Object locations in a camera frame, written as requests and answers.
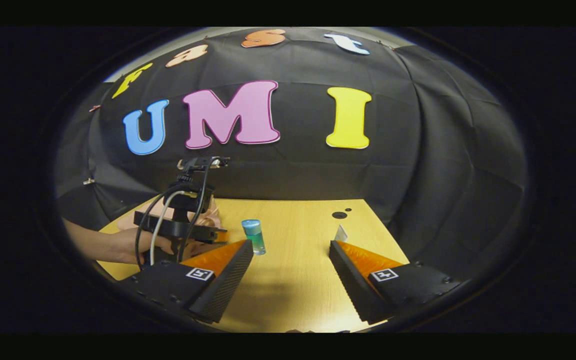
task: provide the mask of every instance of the letter m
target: letter m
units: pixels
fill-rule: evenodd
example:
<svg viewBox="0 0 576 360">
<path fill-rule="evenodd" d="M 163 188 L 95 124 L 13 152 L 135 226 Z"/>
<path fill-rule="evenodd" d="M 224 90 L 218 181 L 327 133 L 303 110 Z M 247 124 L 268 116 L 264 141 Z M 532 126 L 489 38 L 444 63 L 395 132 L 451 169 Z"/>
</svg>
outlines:
<svg viewBox="0 0 576 360">
<path fill-rule="evenodd" d="M 237 120 L 240 132 L 235 139 L 242 144 L 268 144 L 279 140 L 279 131 L 273 128 L 270 95 L 279 84 L 274 81 L 253 81 L 243 84 L 226 107 L 209 89 L 190 93 L 183 98 L 188 104 L 188 149 L 207 148 L 213 143 L 206 136 L 204 123 L 217 140 L 226 144 L 231 138 Z"/>
</svg>

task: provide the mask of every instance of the human hand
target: human hand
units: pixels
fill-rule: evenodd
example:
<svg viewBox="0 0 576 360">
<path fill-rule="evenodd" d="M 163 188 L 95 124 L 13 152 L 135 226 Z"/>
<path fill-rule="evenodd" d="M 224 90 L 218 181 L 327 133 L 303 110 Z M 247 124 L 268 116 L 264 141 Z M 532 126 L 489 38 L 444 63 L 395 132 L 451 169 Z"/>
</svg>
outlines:
<svg viewBox="0 0 576 360">
<path fill-rule="evenodd" d="M 137 264 L 135 258 L 135 237 L 137 236 L 137 228 L 128 228 L 127 230 L 119 231 L 109 236 L 112 243 L 112 249 L 109 253 L 110 262 L 124 263 L 124 264 Z M 151 249 L 151 240 L 153 233 L 142 230 L 139 235 L 139 261 L 144 264 L 143 253 Z M 172 251 L 172 243 L 166 237 L 157 236 L 155 239 L 155 246 L 161 248 L 165 253 L 174 255 Z"/>
</svg>

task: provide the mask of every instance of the wooden table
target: wooden table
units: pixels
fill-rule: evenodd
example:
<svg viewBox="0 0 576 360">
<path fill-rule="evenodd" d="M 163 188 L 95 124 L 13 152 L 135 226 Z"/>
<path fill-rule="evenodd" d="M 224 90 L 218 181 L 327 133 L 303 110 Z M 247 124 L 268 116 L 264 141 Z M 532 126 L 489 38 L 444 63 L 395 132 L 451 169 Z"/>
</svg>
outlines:
<svg viewBox="0 0 576 360">
<path fill-rule="evenodd" d="M 221 321 L 211 325 L 219 330 L 331 333 L 368 328 L 368 323 L 359 319 L 329 259 L 330 241 L 339 225 L 345 229 L 348 243 L 409 263 L 390 232 L 361 199 L 215 201 L 222 228 L 230 233 L 231 242 L 246 239 L 242 220 L 259 219 L 266 249 L 265 255 L 253 256 Z M 352 209 L 346 212 L 346 218 L 332 216 L 346 208 Z M 133 212 L 123 216 L 132 217 Z M 119 231 L 119 219 L 101 231 Z M 117 280 L 139 271 L 137 265 L 99 264 Z"/>
</svg>

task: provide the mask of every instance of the black backdrop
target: black backdrop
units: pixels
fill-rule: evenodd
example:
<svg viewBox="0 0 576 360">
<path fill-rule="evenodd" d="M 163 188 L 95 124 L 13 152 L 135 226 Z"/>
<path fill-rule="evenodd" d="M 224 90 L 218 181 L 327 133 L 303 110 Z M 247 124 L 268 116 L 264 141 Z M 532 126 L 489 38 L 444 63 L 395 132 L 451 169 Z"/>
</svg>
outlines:
<svg viewBox="0 0 576 360">
<path fill-rule="evenodd" d="M 0 331 L 162 329 L 112 294 L 96 292 L 83 267 L 66 264 L 45 233 L 57 229 L 34 223 L 33 204 L 45 185 L 42 128 L 56 128 L 46 112 L 96 64 L 158 31 L 0 29 Z M 545 174 L 540 186 L 549 191 L 539 199 L 546 217 L 517 265 L 418 331 L 576 331 L 576 29 L 426 32 L 478 60 L 522 100 L 533 120 L 526 126 L 542 135 L 535 146 Z M 39 55 L 46 49 L 51 56 Z M 9 53 L 24 56 L 10 66 Z"/>
<path fill-rule="evenodd" d="M 169 50 L 148 61 L 152 69 L 117 98 L 113 94 L 126 74 L 144 64 L 127 69 L 109 87 L 95 88 L 91 98 L 96 102 L 87 98 L 76 114 L 55 114 L 73 119 L 57 147 L 57 193 L 70 189 L 58 199 L 60 213 L 98 230 L 164 191 L 178 173 L 179 158 L 228 155 L 230 166 L 210 178 L 220 198 L 365 199 L 411 262 L 469 280 L 473 288 L 484 276 L 496 274 L 493 268 L 517 244 L 516 233 L 530 207 L 527 198 L 535 192 L 525 140 L 514 126 L 526 119 L 518 114 L 512 119 L 505 104 L 511 101 L 496 98 L 494 89 L 416 45 L 393 51 L 355 36 L 370 51 L 366 57 L 331 43 L 324 36 L 328 30 L 291 27 L 280 44 L 243 49 L 242 39 L 262 29 Z M 201 58 L 164 66 L 200 44 L 209 49 Z M 282 134 L 280 141 L 186 148 L 185 96 L 211 89 L 229 104 L 244 84 L 259 80 L 278 84 L 272 93 L 272 122 Z M 330 87 L 371 94 L 365 110 L 367 148 L 325 143 L 336 111 L 327 94 Z M 166 141 L 153 153 L 135 155 L 121 119 L 162 99 L 169 102 Z M 90 112 L 94 104 L 100 108 Z M 147 117 L 137 126 L 143 139 L 153 133 Z M 88 177 L 94 185 L 82 185 Z"/>
</svg>

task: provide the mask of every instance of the blue letter u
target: blue letter u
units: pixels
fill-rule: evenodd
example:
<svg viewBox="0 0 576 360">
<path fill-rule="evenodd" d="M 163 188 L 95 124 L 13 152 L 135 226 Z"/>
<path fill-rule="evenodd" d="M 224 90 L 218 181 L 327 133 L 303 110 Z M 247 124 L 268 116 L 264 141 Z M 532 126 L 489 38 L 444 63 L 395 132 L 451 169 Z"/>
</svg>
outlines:
<svg viewBox="0 0 576 360">
<path fill-rule="evenodd" d="M 159 150 L 164 144 L 166 137 L 166 126 L 164 125 L 164 109 L 168 106 L 168 100 L 160 100 L 150 104 L 146 111 L 150 113 L 150 123 L 152 124 L 152 137 L 148 141 L 143 141 L 139 136 L 139 117 L 142 111 L 133 111 L 123 118 L 126 130 L 126 141 L 130 151 L 137 155 L 148 155 Z"/>
</svg>

